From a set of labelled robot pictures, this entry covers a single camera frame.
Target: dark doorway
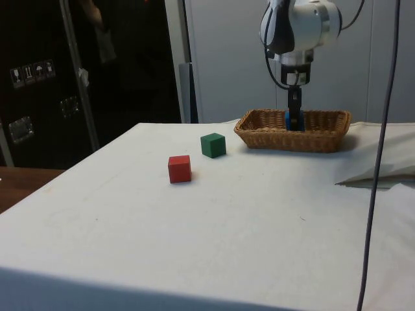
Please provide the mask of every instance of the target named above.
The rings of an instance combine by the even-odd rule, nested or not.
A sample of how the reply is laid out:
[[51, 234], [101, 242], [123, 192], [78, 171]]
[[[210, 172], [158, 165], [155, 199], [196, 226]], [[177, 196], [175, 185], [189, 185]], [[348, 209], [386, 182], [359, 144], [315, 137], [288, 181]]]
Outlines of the dark doorway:
[[107, 32], [88, 21], [78, 0], [69, 4], [100, 145], [139, 122], [180, 122], [164, 0], [95, 2]]

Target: white paper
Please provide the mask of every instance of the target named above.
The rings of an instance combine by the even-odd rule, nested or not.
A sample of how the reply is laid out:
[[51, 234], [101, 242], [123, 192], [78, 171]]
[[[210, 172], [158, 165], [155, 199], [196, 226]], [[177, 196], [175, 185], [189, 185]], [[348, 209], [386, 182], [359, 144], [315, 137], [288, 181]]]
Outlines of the white paper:
[[[351, 125], [345, 138], [350, 151], [335, 172], [336, 183], [373, 179], [380, 131], [378, 124]], [[379, 176], [381, 180], [402, 176], [395, 183], [415, 176], [415, 124], [388, 125]]]

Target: person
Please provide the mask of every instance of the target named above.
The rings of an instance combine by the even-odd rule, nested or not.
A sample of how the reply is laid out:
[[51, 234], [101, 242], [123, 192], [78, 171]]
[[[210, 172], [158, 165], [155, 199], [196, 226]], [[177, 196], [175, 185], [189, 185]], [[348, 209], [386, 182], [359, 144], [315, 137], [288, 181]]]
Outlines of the person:
[[119, 104], [129, 119], [124, 130], [139, 122], [178, 122], [164, 1], [78, 2], [90, 23], [110, 33], [119, 64]]

